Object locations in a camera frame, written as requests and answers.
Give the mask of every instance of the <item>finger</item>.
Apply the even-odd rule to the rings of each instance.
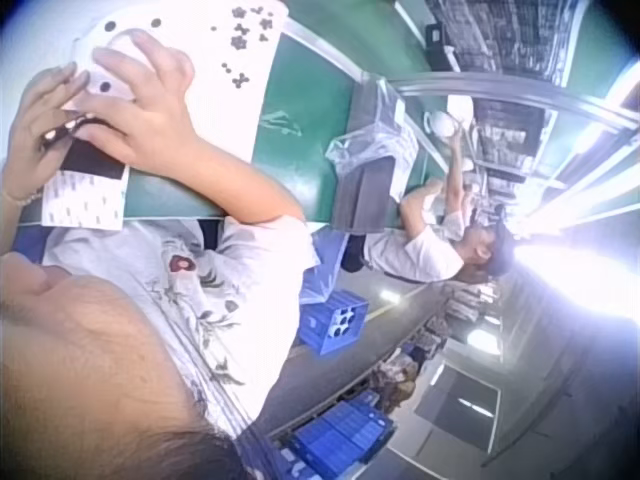
[[[191,58],[189,58],[189,56],[186,53],[184,53],[182,50],[177,50],[175,48],[172,48],[171,51],[173,51],[176,57],[178,58],[178,61],[180,62],[180,66],[182,68],[182,72],[184,74],[182,79],[183,82],[180,85],[180,88],[178,90],[178,93],[180,93],[181,95],[184,95],[185,93],[187,93],[187,90],[189,90],[189,87],[193,82],[193,78],[196,75],[196,70],[193,66],[193,62],[191,61]]]
[[[91,143],[124,164],[129,165],[135,160],[135,153],[127,144],[126,137],[104,125],[84,125],[74,133],[74,137]]]
[[[40,187],[51,180],[51,177],[60,170],[60,165],[62,165],[64,157],[67,156],[71,143],[71,137],[65,137],[54,143],[43,155],[35,171],[35,179]]]
[[[43,95],[52,92],[58,85],[69,80],[76,71],[76,64],[71,62],[63,68],[50,68],[38,73],[27,84],[20,100],[19,114],[24,113]]]
[[[86,91],[76,97],[74,105],[78,111],[94,114],[127,135],[133,132],[141,113],[138,106],[126,100]]]
[[[24,113],[24,123],[33,123],[45,112],[62,107],[84,90],[88,82],[89,72],[82,72],[69,83],[58,85],[53,92],[42,97]]]
[[[55,90],[48,95],[45,95],[42,98],[42,101],[38,102],[36,105],[42,104],[45,108],[60,108],[83,91],[87,87],[88,83],[89,72],[85,70],[69,83],[58,85]]]
[[[122,52],[110,48],[95,48],[93,60],[129,85],[138,100],[157,97],[163,91],[162,83],[153,70]]]
[[[165,47],[144,30],[133,31],[131,40],[147,57],[165,88],[179,92],[184,85],[186,72],[176,51]]]
[[[45,133],[55,130],[79,116],[81,116],[79,112],[70,110],[47,110],[31,121],[29,132],[34,140],[39,140]]]

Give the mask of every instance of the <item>green workbench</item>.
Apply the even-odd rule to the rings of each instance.
[[[346,53],[356,64],[383,75],[429,70],[418,42],[391,5],[354,2],[290,2],[291,17]],[[384,36],[380,41],[376,31]],[[354,81],[322,56],[282,35],[269,78],[253,155],[253,165],[283,183],[309,221],[331,219],[336,174],[325,158],[330,141],[346,130]],[[407,115],[420,122],[426,108],[442,108],[443,98],[409,99]],[[408,188],[424,182],[433,167],[424,150]],[[220,217],[208,200],[163,178],[132,171],[126,218]],[[40,205],[25,210],[24,222],[39,222]],[[397,223],[395,211],[389,224]]]

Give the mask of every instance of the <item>clear plastic bag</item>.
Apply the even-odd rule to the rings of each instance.
[[[326,153],[338,176],[367,162],[392,156],[396,166],[389,194],[399,202],[419,147],[405,121],[404,100],[384,78],[370,74],[356,87],[349,129],[349,133],[331,141]]]
[[[304,272],[300,305],[323,303],[329,298],[338,278],[349,234],[333,230],[327,225],[311,237],[318,264]]]

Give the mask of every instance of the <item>black hair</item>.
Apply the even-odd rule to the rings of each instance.
[[[504,275],[513,265],[515,240],[502,222],[493,225],[496,239],[491,247],[491,257],[481,268],[492,277]]]
[[[226,433],[212,427],[141,437],[108,475],[122,480],[255,480]]]
[[[245,468],[231,438],[213,428],[200,431],[143,435],[135,442],[123,441],[119,451],[103,452],[95,470],[85,472],[91,480],[256,480]],[[38,465],[15,462],[3,451],[2,478],[42,478]],[[46,472],[49,479],[58,477]]]

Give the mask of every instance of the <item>white floral shirt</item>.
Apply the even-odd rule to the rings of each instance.
[[[233,437],[255,419],[295,338],[303,222],[228,218],[216,251],[195,220],[126,222],[122,231],[56,229],[43,264],[109,280],[146,314],[202,413]]]

